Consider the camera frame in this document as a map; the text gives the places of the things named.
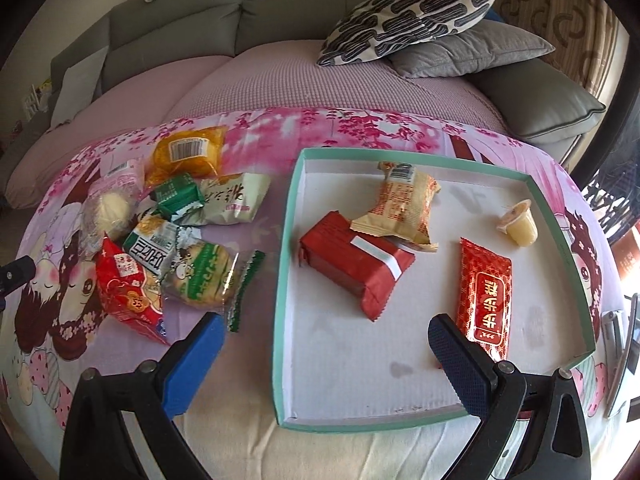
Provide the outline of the red foil snack block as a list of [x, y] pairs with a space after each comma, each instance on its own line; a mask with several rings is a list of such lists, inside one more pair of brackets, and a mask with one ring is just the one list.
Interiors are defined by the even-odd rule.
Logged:
[[382, 237], [358, 233], [338, 211], [330, 211], [299, 240], [298, 258], [360, 301], [375, 322], [397, 282], [416, 256]]

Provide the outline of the small jelly cup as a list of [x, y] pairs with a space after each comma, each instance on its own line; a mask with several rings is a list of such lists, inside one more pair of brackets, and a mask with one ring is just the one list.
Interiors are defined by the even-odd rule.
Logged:
[[538, 229], [532, 214], [532, 201], [521, 200], [512, 206], [498, 221], [497, 230], [503, 232], [518, 247], [533, 245]]

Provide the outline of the black white patterned pillow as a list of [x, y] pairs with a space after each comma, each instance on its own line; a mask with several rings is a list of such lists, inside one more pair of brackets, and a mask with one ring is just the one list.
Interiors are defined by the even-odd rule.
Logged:
[[366, 0], [339, 21], [322, 44], [322, 67], [367, 63], [406, 47], [465, 32], [495, 0]]

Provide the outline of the pale green rice cracker packet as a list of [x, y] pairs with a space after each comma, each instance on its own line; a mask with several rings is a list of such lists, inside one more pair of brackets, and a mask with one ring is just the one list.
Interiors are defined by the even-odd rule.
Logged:
[[178, 226], [231, 226], [250, 223], [264, 200], [271, 184], [266, 174], [227, 174], [198, 181], [204, 205], [180, 219]]

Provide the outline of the dark green snack packet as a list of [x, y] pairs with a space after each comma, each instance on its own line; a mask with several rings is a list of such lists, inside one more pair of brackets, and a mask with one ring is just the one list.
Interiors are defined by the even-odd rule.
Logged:
[[200, 187], [190, 174], [171, 177], [154, 188], [151, 197], [156, 203], [157, 211], [169, 221], [179, 220], [205, 205]]

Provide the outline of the light grey pillow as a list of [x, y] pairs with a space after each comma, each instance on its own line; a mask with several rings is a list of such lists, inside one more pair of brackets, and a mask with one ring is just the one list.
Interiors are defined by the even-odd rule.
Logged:
[[51, 128], [71, 122], [92, 102], [107, 53], [108, 47], [103, 47], [66, 70], [51, 115]]

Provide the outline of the beige orange pastry packet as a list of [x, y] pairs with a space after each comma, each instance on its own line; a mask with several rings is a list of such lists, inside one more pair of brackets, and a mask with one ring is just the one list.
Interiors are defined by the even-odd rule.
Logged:
[[404, 162], [380, 162], [384, 174], [375, 206], [350, 228], [374, 237], [395, 237], [419, 252], [437, 252], [432, 241], [432, 201], [440, 185], [430, 174]]

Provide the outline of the teal rimmed cardboard tray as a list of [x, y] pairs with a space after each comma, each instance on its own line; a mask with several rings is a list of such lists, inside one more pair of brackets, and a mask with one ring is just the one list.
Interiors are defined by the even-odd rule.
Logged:
[[[298, 258], [300, 238], [325, 214], [370, 210], [383, 175], [404, 162], [440, 185], [430, 219], [437, 252], [420, 252], [378, 320], [347, 290]], [[518, 247], [497, 230], [521, 200], [538, 229]], [[280, 425], [315, 432], [380, 431], [460, 417], [464, 411], [427, 342], [439, 313], [457, 310], [460, 238], [513, 264], [509, 359], [525, 373], [572, 368], [596, 348], [588, 301], [555, 216], [528, 174], [470, 160], [368, 150], [306, 148], [292, 175], [274, 311], [272, 388]]]

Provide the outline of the pink clear bun packet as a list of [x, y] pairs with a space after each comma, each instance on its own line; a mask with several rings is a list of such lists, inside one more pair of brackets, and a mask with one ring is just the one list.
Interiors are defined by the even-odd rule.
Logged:
[[102, 247], [103, 237], [116, 242], [130, 229], [144, 189], [144, 162], [129, 159], [90, 186], [81, 209], [79, 249], [92, 259]]

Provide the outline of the red gold candy bar packet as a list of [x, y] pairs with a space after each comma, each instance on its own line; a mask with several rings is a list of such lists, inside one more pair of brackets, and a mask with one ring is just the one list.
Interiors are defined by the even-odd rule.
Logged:
[[495, 362], [508, 356], [513, 266], [509, 258], [460, 238], [457, 326]]

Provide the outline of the pink checked sofa cover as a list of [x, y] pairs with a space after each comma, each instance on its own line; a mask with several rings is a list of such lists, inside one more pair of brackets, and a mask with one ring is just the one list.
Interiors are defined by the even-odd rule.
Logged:
[[15, 209], [35, 207], [87, 144], [183, 117], [283, 107], [347, 107], [407, 112], [506, 134], [487, 96], [463, 78], [406, 79], [382, 61], [320, 67], [317, 40], [279, 41], [235, 58], [188, 58], [111, 88], [72, 122], [25, 131], [1, 159], [1, 195]]

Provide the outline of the pink cartoon blanket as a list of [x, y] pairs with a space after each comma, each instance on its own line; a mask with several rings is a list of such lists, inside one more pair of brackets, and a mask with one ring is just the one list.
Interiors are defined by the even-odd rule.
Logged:
[[[229, 335], [220, 355], [198, 389], [195, 400], [177, 424], [193, 444], [202, 464], [218, 479], [439, 479], [471, 437], [471, 417], [450, 422], [364, 434], [308, 434], [278, 427], [271, 400], [270, 361], [277, 252], [282, 236], [284, 196], [294, 162], [302, 148], [382, 148], [442, 155], [493, 164], [530, 174], [548, 200], [567, 244], [575, 249], [576, 266], [584, 264], [585, 294], [593, 323], [600, 314], [621, 309], [623, 289], [608, 241], [578, 187], [550, 155], [497, 132], [463, 122], [416, 114], [349, 110], [348, 108], [273, 107], [254, 112], [228, 112], [200, 118], [176, 118], [160, 126], [120, 130], [94, 141], [79, 155], [67, 157], [63, 170], [38, 205], [34, 220], [11, 242], [18, 254], [35, 257], [40, 271], [29, 313], [62, 294], [63, 249], [79, 226], [80, 198], [90, 179], [126, 159], [151, 154], [156, 141], [181, 129], [228, 127], [224, 169], [274, 174], [271, 200], [262, 217], [249, 226], [235, 226], [230, 240], [267, 254], [257, 284], [250, 286], [240, 332]], [[101, 325], [97, 314], [81, 314], [78, 338], [85, 353], [64, 361], [56, 353], [48, 328], [35, 349], [18, 348], [14, 316], [21, 293], [14, 292], [1, 322], [1, 415], [18, 431], [21, 450], [40, 472], [58, 478], [63, 431], [79, 374], [95, 365], [103, 373], [130, 372], [144, 359], [161, 358], [168, 349], [130, 330], [111, 316]], [[605, 350], [601, 336], [596, 353], [573, 370], [594, 460], [593, 479], [620, 470], [617, 458], [605, 458], [626, 415], [603, 418]]]

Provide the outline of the red nice snack bag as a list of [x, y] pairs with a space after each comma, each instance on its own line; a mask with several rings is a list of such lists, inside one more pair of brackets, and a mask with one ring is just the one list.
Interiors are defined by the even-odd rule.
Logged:
[[103, 310], [136, 333], [168, 344], [160, 280], [104, 235], [96, 256]]

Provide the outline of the green white Korean snack packet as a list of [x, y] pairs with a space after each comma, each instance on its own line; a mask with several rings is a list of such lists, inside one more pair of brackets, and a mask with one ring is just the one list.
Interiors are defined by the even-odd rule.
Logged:
[[158, 214], [146, 214], [127, 236], [122, 248], [137, 263], [162, 278], [178, 252], [178, 243], [201, 237], [199, 228], [177, 226]]

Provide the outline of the clear green round cookie packet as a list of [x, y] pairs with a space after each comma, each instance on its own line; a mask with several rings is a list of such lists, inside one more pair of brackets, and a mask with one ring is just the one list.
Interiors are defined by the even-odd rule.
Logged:
[[260, 250], [237, 252], [188, 236], [177, 243], [163, 290], [187, 306], [220, 315], [227, 330], [236, 333], [245, 292], [264, 260]]

